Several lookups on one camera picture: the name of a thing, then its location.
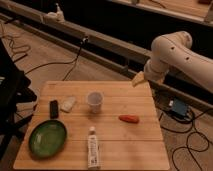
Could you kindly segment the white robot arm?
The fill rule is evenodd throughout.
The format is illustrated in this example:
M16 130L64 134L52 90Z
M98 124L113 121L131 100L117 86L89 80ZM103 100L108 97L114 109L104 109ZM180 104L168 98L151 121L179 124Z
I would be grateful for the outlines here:
M175 67L213 93L213 59L190 50L192 37L186 31L178 31L156 37L151 44L152 57L146 62L144 71L132 79L132 86L148 80L160 81Z

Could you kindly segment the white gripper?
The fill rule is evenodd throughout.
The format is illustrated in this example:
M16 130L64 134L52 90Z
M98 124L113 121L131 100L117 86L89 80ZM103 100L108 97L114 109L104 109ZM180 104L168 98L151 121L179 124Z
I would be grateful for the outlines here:
M146 80L155 81L157 83L163 83L164 77L162 74L155 72L151 68L150 62L147 62L144 66L144 73L142 71L138 72L132 79L132 86L136 87L139 84L143 84Z

